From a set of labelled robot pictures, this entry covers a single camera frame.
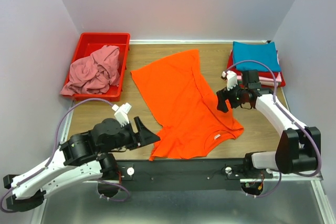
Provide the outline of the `orange t-shirt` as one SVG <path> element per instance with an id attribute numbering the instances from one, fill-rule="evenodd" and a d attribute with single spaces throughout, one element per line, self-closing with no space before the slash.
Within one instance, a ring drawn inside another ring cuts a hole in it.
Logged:
<path id="1" fill-rule="evenodd" d="M 199 50 L 187 50 L 131 72 L 143 100 L 162 126 L 150 161 L 205 157 L 220 143 L 244 132 L 232 111 L 217 109 L 217 96 L 201 74 L 199 56 Z"/>

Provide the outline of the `blue folded t-shirt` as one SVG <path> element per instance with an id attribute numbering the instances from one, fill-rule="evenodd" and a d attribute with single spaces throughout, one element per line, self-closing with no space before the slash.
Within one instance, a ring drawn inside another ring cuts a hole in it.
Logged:
<path id="1" fill-rule="evenodd" d="M 261 62 L 272 72 L 281 71 L 274 42 L 260 45 L 233 42 L 233 62 L 237 63 L 244 60 Z"/>

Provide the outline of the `dusty pink crumpled t-shirt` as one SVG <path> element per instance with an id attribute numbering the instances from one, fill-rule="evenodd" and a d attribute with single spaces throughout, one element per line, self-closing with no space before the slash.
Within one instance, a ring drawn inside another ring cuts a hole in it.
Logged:
<path id="1" fill-rule="evenodd" d="M 69 81 L 61 95 L 104 94 L 120 84 L 119 47 L 104 45 L 70 65 Z"/>

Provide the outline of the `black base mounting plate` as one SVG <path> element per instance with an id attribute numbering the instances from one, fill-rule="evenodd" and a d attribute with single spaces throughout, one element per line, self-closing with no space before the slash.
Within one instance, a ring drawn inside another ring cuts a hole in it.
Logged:
<path id="1" fill-rule="evenodd" d="M 243 158 L 118 160 L 121 184 L 134 191 L 241 190 L 240 181 L 272 178 Z"/>

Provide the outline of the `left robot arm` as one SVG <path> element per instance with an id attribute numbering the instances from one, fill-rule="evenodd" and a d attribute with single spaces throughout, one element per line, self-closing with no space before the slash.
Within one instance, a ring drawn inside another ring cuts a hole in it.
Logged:
<path id="1" fill-rule="evenodd" d="M 121 124 L 108 118 L 92 130 L 73 135 L 52 156 L 30 171 L 3 178 L 8 193 L 1 199 L 1 210 L 7 213 L 30 211 L 58 190 L 88 180 L 120 181 L 122 171 L 113 151 L 135 150 L 160 140 L 141 122 L 134 119 L 137 132 L 130 123 Z"/>

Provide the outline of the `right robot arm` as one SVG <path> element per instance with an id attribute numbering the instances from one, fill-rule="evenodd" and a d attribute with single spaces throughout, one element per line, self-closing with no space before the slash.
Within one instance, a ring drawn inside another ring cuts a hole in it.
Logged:
<path id="1" fill-rule="evenodd" d="M 272 124 L 280 136 L 275 151 L 246 154 L 241 165 L 246 177 L 255 177 L 261 169 L 304 177 L 319 174 L 321 132 L 317 127 L 308 127 L 293 116 L 280 103 L 275 90 L 261 85 L 256 70 L 244 71 L 242 84 L 238 82 L 237 74 L 230 70 L 222 73 L 222 79 L 226 80 L 226 87 L 216 93 L 219 111 L 227 113 L 229 109 L 248 103 Z"/>

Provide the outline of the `aluminium rail frame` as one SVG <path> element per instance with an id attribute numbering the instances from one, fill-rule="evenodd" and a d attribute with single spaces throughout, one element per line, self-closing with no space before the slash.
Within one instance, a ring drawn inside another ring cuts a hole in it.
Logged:
<path id="1" fill-rule="evenodd" d="M 276 170 L 265 169 L 266 172 L 272 175 L 272 178 L 262 178 L 256 179 L 253 182 L 246 179 L 240 181 L 241 190 L 225 190 L 225 191 L 237 191 L 240 193 L 240 196 L 246 196 L 253 198 L 253 195 L 245 192 L 245 184 L 251 182 L 253 184 L 264 184 L 264 183 L 275 183 L 275 186 L 271 189 L 268 189 L 265 193 L 259 195 L 260 198 L 270 197 L 274 195 L 274 192 L 280 188 L 280 184 L 284 182 L 300 182 L 300 181 L 309 181 L 312 187 L 312 195 L 317 202 L 317 213 L 314 214 L 311 210 L 304 210 L 302 213 L 295 212 L 294 216 L 301 219 L 303 223 L 313 223 L 314 217 L 319 217 L 322 223 L 335 223 L 334 215 L 329 206 L 328 199 L 325 195 L 322 181 L 323 176 L 321 173 L 313 177 L 304 177 L 297 174 L 282 174 Z M 187 191 L 207 191 L 207 190 L 187 190 Z"/>

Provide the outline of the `pink folded t-shirt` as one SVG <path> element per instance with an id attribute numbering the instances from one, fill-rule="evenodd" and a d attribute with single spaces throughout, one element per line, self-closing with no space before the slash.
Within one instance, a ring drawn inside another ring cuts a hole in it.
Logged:
<path id="1" fill-rule="evenodd" d="M 237 79 L 238 79 L 238 80 L 242 80 L 242 77 L 243 77 L 242 74 L 238 74 L 238 75 L 237 75 Z M 276 78 L 276 81 L 277 81 L 277 82 L 279 82 L 279 83 L 282 82 L 282 77 L 281 77 L 281 74 L 280 74 L 280 73 L 276 73 L 275 78 Z M 273 82 L 274 80 L 273 80 L 272 76 L 266 76 L 266 77 L 264 77 L 264 76 L 259 76 L 259 81 L 260 81 L 260 82 Z"/>

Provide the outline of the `red plastic bin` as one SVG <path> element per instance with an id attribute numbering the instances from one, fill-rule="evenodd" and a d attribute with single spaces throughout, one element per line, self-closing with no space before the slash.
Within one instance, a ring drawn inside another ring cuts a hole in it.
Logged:
<path id="1" fill-rule="evenodd" d="M 102 98 L 108 101 L 120 101 L 122 84 L 124 79 L 126 62 L 128 57 L 130 44 L 130 34 L 128 33 L 83 33 L 81 34 L 75 53 L 73 55 L 71 64 L 83 57 L 89 56 L 92 52 L 102 48 L 102 46 L 117 46 L 119 47 L 119 69 L 120 84 L 118 86 L 111 86 L 109 90 L 104 94 L 74 94 L 74 95 L 62 95 L 67 98 L 71 98 L 76 101 L 82 101 L 89 98 Z M 69 73 L 65 79 L 65 84 L 69 81 Z"/>

